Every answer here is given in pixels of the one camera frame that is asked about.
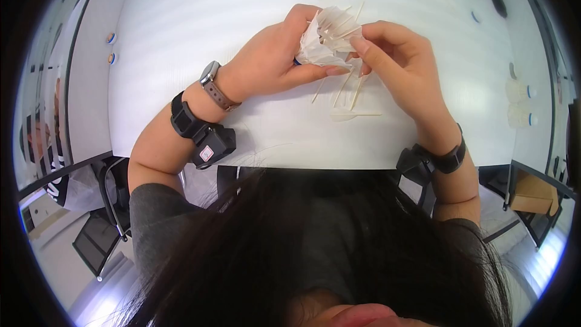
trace brown leather watch strap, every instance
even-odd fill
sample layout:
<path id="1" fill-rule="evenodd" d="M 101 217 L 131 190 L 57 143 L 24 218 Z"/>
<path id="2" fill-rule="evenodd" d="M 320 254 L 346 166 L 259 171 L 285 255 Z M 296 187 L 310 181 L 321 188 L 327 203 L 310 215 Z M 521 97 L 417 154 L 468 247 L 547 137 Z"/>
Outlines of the brown leather watch strap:
<path id="1" fill-rule="evenodd" d="M 232 111 L 240 106 L 239 103 L 235 103 L 225 97 L 224 94 L 222 94 L 222 91 L 220 91 L 212 81 L 208 81 L 207 84 L 202 86 L 202 88 L 212 99 L 214 99 L 215 103 L 225 111 Z"/>

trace red label sticker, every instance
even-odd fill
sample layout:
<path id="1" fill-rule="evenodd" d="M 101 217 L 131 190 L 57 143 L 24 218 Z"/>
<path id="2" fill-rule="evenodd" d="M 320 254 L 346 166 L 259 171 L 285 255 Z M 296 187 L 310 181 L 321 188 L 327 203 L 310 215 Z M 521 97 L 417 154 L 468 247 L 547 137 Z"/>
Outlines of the red label sticker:
<path id="1" fill-rule="evenodd" d="M 207 162 L 214 155 L 214 151 L 210 146 L 206 146 L 204 150 L 200 152 L 200 158 Z"/>

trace dark gray shirt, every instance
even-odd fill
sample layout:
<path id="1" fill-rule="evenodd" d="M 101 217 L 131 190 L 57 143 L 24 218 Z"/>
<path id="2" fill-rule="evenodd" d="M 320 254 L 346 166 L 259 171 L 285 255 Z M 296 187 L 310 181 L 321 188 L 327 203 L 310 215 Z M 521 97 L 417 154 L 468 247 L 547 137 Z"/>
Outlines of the dark gray shirt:
<path id="1" fill-rule="evenodd" d="M 195 227 L 200 213 L 210 212 L 189 203 L 170 187 L 150 183 L 131 194 L 131 234 L 135 264 L 144 278 L 153 276 L 169 255 L 186 228 Z M 478 232 L 474 222 L 464 219 L 446 221 Z M 469 230 L 452 227 L 448 231 L 466 253 L 477 250 L 479 241 Z M 354 229 L 349 215 L 332 199 L 315 199 L 306 222 L 303 242 L 302 288 L 326 288 L 353 304 L 343 279 L 350 266 L 345 251 L 353 248 Z"/>

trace fingernail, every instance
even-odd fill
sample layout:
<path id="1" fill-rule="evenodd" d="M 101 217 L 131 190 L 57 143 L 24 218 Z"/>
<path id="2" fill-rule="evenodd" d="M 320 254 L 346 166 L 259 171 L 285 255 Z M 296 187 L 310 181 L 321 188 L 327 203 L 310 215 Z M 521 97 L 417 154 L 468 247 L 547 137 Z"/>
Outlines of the fingernail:
<path id="1" fill-rule="evenodd" d="M 369 48 L 369 42 L 363 38 L 352 37 L 351 38 L 351 45 L 355 48 L 358 54 L 364 55 Z"/>
<path id="2" fill-rule="evenodd" d="M 335 66 L 330 69 L 327 69 L 327 76 L 340 76 L 346 75 L 349 73 L 349 70 L 345 67 Z"/>

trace sleeve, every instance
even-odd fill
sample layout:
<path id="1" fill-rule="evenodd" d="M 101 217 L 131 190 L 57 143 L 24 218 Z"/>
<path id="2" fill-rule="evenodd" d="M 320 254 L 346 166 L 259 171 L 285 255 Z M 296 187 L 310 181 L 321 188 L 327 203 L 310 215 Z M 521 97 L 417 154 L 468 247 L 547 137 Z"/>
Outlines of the sleeve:
<path id="1" fill-rule="evenodd" d="M 44 190 L 59 206 L 63 207 L 67 198 L 67 188 L 69 186 L 69 175 L 64 175 L 60 178 L 49 182 L 44 186 Z"/>
<path id="2" fill-rule="evenodd" d="M 480 228 L 465 218 L 453 218 L 442 222 L 447 239 L 460 251 L 474 260 L 482 257 L 482 234 Z"/>
<path id="3" fill-rule="evenodd" d="M 174 189 L 150 183 L 137 187 L 129 200 L 135 265 L 150 278 L 163 265 L 186 229 L 203 208 L 192 205 Z"/>

